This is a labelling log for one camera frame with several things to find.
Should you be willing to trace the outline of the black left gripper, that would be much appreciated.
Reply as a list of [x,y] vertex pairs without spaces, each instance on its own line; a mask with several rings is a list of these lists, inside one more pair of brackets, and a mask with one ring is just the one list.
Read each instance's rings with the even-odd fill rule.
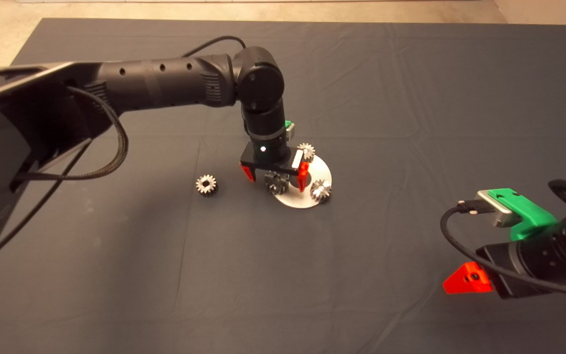
[[290,148],[287,142],[285,133],[270,140],[251,137],[240,157],[240,168],[247,179],[254,183],[256,170],[297,174],[297,188],[303,193],[308,185],[310,164],[306,161],[303,150]]

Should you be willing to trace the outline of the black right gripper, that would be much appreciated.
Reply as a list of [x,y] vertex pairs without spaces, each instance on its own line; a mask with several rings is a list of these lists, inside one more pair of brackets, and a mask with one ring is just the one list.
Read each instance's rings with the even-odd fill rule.
[[[523,240],[488,244],[476,255],[521,275],[566,286],[566,227],[552,227]],[[492,292],[487,273],[476,262],[466,262],[444,282],[447,294]]]

